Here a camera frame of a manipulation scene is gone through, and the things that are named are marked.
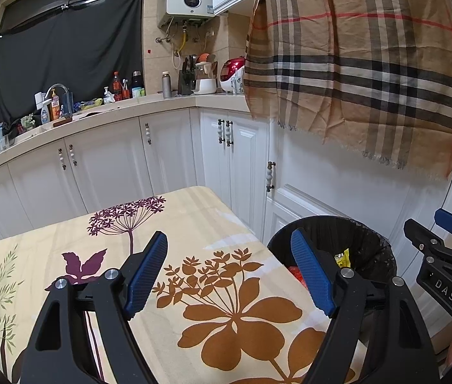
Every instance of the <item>window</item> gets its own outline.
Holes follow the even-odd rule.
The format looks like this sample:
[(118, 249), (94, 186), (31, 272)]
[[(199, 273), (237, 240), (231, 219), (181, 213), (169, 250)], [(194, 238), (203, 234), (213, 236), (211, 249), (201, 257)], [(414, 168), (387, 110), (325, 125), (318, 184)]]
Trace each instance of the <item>window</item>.
[(74, 102), (100, 98), (113, 72), (142, 70), (142, 0), (18, 0), (0, 27), (0, 122), (36, 110), (62, 83)]

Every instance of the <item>plaid scarf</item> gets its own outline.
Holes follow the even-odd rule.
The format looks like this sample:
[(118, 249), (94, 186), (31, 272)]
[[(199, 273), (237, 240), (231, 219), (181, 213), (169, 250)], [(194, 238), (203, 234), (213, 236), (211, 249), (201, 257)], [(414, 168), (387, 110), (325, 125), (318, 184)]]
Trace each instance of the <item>plaid scarf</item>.
[(253, 116), (452, 172), (452, 0), (255, 0), (246, 50)]

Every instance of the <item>table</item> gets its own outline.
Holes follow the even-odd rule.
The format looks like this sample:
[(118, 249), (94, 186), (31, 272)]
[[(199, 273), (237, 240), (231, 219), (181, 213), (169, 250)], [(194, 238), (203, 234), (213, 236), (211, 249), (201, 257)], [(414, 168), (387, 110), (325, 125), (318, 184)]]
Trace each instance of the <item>table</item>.
[[(22, 350), (57, 277), (93, 281), (168, 237), (163, 269), (130, 327), (161, 384), (301, 382), (329, 320), (215, 194), (191, 187), (0, 241), (0, 369), (18, 382)], [(115, 383), (94, 313), (86, 315), (103, 379)], [(349, 377), (361, 370), (358, 342)]]

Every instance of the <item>black trash bag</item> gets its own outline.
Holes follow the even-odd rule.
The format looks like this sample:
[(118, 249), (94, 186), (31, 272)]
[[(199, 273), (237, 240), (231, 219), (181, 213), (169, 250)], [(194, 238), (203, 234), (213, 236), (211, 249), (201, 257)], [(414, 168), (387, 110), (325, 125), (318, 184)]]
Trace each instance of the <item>black trash bag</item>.
[(332, 256), (349, 249), (350, 265), (361, 277), (387, 283), (396, 276), (396, 260), (388, 241), (366, 225), (339, 216), (309, 216), (281, 228), (268, 248), (285, 267), (297, 266), (290, 248), (292, 232), (303, 228), (313, 244)]

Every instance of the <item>red bottle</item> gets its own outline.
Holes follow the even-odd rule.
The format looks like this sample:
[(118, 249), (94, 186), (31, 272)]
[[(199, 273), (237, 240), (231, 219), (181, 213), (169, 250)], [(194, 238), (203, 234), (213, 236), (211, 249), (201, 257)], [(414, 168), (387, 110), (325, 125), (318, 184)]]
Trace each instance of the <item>red bottle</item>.
[(121, 86), (120, 78), (118, 75), (119, 75), (119, 72), (114, 72), (114, 79), (113, 79), (114, 101), (122, 101), (122, 99), (123, 99), (123, 95), (122, 95), (123, 88)]

